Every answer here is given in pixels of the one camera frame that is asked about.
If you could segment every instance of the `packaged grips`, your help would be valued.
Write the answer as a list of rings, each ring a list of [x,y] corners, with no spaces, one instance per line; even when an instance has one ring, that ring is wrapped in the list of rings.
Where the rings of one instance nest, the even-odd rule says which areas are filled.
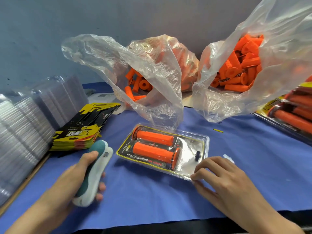
[[[195,167],[208,157],[209,137],[138,124],[116,154],[147,167],[191,180]]]

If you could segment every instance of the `logo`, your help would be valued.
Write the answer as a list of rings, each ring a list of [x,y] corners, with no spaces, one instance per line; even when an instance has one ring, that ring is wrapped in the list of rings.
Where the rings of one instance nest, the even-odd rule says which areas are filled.
[[[88,135],[88,130],[78,130],[78,131],[70,131],[66,136],[77,136],[77,135]]]

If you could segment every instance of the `left hand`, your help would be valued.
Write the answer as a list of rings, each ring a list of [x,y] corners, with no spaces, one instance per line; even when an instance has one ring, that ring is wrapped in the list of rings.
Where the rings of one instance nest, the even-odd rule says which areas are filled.
[[[6,233],[49,233],[60,226],[74,207],[72,198],[79,190],[88,166],[98,154],[97,151],[83,154],[79,162],[68,168]],[[99,193],[95,196],[97,201],[103,200],[101,192],[105,189],[105,184],[100,182]]]

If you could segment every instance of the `table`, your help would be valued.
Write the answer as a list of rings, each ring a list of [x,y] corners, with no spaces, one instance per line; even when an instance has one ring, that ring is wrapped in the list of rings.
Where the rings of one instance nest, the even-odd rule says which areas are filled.
[[[103,84],[88,84],[108,92]],[[146,122],[133,111],[112,115],[102,138],[115,151],[135,124]],[[265,124],[254,115],[228,118],[221,123],[205,121],[194,109],[184,109],[180,130],[210,137],[209,156],[232,157],[276,210],[312,209],[312,149]],[[4,232],[82,153],[51,157],[0,219]],[[56,231],[162,223],[224,217],[199,196],[189,181],[112,157],[104,179],[107,190],[101,204],[77,208]]]

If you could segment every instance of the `right hand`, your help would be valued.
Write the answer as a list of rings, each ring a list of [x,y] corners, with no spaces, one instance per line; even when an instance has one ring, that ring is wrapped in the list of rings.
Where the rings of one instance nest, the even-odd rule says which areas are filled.
[[[191,179],[203,197],[249,233],[303,233],[299,226],[276,212],[248,176],[228,159],[204,159]],[[202,179],[215,192],[206,188]]]

